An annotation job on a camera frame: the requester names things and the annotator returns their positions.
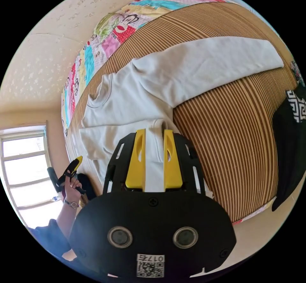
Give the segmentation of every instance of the black and white patterned fabric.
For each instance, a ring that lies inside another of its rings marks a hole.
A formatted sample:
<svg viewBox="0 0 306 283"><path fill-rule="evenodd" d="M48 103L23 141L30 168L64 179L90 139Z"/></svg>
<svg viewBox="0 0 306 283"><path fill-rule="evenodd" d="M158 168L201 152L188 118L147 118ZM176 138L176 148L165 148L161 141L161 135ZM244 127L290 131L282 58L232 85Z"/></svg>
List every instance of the black and white patterned fabric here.
<svg viewBox="0 0 306 283"><path fill-rule="evenodd" d="M299 99L293 91L286 91L286 97L292 107L293 117L297 123L306 120L306 101Z"/></svg>

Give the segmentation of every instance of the sweatshirt sleeve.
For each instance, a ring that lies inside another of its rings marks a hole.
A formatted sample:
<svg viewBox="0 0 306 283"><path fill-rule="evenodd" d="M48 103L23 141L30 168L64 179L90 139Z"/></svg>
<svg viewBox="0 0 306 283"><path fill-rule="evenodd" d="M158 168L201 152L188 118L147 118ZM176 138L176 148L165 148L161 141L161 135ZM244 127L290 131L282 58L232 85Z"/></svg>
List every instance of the sweatshirt sleeve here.
<svg viewBox="0 0 306 283"><path fill-rule="evenodd" d="M223 84L284 66L269 41L242 37L185 42L131 64L147 93L172 108Z"/></svg>
<svg viewBox="0 0 306 283"><path fill-rule="evenodd" d="M58 258L71 249L55 219L51 219L46 227L28 228L28 230L45 250Z"/></svg>

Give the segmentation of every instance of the striped mat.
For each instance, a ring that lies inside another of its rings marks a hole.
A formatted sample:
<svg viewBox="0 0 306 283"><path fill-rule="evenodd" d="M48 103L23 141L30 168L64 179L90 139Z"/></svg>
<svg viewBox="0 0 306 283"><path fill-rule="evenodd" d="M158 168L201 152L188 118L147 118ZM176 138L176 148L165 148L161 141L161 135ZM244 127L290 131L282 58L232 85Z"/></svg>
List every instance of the striped mat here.
<svg viewBox="0 0 306 283"><path fill-rule="evenodd" d="M172 11L139 29L112 55L86 87L66 138L71 159L82 155L82 172L102 191L79 136L88 94L103 74L117 72L132 58L186 41L240 36L269 40L285 67L255 74L218 87L174 109L173 120L199 154L205 180L232 222L269 202L276 194L278 168L272 115L296 87L293 60L279 37L258 17L236 4L197 4Z"/></svg>

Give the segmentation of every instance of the hand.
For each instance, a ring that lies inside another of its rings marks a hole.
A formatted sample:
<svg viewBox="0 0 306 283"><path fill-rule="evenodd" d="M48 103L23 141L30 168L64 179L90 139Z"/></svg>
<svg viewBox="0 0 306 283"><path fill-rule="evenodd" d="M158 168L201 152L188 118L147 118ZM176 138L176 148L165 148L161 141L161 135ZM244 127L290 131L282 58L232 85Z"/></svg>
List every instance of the hand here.
<svg viewBox="0 0 306 283"><path fill-rule="evenodd" d="M82 184L80 183L80 181L77 178L73 177L71 178L70 182L70 178L66 176L65 178L66 200L68 202L76 202L78 204L81 198L81 193L76 190L76 187L82 188Z"/></svg>

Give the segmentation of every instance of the window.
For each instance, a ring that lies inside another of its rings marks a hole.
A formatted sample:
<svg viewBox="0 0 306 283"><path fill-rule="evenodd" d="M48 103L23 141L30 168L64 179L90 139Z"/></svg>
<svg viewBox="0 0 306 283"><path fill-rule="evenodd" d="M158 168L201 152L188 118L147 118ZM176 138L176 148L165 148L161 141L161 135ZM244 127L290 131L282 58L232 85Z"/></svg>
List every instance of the window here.
<svg viewBox="0 0 306 283"><path fill-rule="evenodd" d="M51 166L46 127L23 127L0 132L0 177L17 216L30 228L56 219L62 201L47 172Z"/></svg>

